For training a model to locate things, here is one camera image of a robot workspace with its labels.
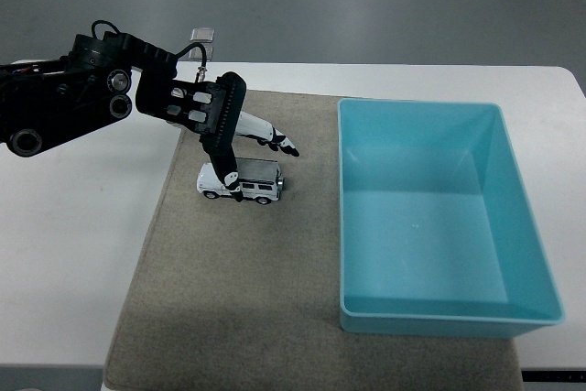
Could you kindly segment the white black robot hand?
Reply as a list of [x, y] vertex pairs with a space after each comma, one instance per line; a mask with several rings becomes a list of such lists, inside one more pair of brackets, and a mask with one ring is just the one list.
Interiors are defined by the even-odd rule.
[[[287, 155], [299, 156], [298, 149], [286, 135], [277, 130], [271, 123], [252, 114], [240, 113], [234, 134], [254, 139], [259, 145], [267, 146], [274, 151], [281, 150]], [[204, 146], [204, 151], [210, 157], [212, 168], [218, 180], [236, 201], [242, 201], [244, 195], [233, 149], [227, 147], [224, 150], [215, 151]]]

